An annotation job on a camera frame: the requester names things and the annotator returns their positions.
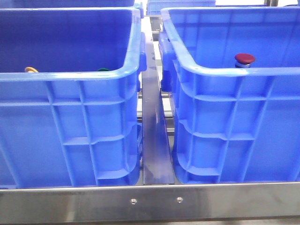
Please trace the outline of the red mushroom push button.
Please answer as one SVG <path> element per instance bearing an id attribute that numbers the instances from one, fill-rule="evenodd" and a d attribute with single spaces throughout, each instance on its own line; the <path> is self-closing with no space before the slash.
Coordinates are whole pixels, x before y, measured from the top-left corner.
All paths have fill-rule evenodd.
<path id="1" fill-rule="evenodd" d="M 251 64 L 255 62 L 255 57 L 248 53 L 238 53 L 235 55 L 236 68 L 250 68 Z"/>

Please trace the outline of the yellow mushroom push button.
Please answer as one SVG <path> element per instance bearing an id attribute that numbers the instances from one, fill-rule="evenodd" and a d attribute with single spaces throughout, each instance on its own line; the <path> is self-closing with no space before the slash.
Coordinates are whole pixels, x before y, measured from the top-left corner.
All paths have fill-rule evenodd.
<path id="1" fill-rule="evenodd" d="M 38 71 L 33 67 L 26 67 L 24 71 L 27 73 L 38 73 Z"/>

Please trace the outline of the steel divider bar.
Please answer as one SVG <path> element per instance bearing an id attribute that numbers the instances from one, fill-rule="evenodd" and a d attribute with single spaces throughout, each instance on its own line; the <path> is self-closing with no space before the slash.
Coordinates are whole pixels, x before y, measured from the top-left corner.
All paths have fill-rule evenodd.
<path id="1" fill-rule="evenodd" d="M 152 34 L 145 35 L 147 70 L 142 73 L 143 183 L 175 183 L 165 113 L 158 79 Z"/>

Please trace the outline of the green mushroom push button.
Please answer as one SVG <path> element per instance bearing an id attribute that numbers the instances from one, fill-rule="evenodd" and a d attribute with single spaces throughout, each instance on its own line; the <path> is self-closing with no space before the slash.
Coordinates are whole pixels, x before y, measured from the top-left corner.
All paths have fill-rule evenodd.
<path id="1" fill-rule="evenodd" d="M 105 72 L 105 71 L 110 71 L 110 70 L 107 69 L 107 68 L 99 68 L 97 71 L 99 71 L 99 72 Z"/>

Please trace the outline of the left blue plastic bin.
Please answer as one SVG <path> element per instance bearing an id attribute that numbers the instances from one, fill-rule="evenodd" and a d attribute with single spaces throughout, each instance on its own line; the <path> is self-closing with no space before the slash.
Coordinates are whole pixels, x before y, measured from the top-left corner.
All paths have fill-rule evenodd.
<path id="1" fill-rule="evenodd" d="M 146 67 L 138 9 L 1 9 L 1 189 L 134 185 Z"/>

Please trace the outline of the blue plastic bin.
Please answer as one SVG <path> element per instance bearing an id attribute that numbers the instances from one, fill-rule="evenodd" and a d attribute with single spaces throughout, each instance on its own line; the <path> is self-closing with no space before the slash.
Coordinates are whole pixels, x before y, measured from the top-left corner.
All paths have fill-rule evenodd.
<path id="1" fill-rule="evenodd" d="M 182 183 L 300 179 L 299 7 L 161 11 Z M 235 67 L 235 55 L 255 57 Z"/>
<path id="2" fill-rule="evenodd" d="M 134 185 L 146 67 L 138 9 L 1 9 L 1 189 Z"/>

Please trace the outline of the right blue plastic bin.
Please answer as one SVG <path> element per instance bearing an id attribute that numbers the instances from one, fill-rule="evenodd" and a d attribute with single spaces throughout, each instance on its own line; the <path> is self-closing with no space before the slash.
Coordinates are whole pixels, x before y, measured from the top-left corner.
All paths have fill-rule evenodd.
<path id="1" fill-rule="evenodd" d="M 182 183 L 300 179 L 299 7 L 161 11 Z M 255 57 L 235 67 L 235 55 Z"/>

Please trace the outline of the far right blue bin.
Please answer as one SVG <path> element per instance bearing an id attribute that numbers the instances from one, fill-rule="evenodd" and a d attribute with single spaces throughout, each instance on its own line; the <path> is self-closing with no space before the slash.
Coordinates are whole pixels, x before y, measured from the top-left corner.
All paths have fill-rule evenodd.
<path id="1" fill-rule="evenodd" d="M 149 0 L 146 15 L 161 15 L 163 8 L 266 6 L 264 0 Z"/>

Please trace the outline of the far left blue bin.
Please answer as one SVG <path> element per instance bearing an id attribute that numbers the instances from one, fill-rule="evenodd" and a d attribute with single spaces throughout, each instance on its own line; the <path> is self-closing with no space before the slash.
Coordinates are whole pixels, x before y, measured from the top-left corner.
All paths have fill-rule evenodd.
<path id="1" fill-rule="evenodd" d="M 132 7 L 144 17 L 141 0 L 1 0 L 0 8 L 90 8 Z"/>

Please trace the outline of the steel front rail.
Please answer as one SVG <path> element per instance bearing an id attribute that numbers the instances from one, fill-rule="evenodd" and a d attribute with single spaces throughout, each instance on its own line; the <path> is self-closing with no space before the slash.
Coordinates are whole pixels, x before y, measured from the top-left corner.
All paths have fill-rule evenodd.
<path id="1" fill-rule="evenodd" d="M 299 218 L 297 182 L 3 189 L 2 224 Z"/>

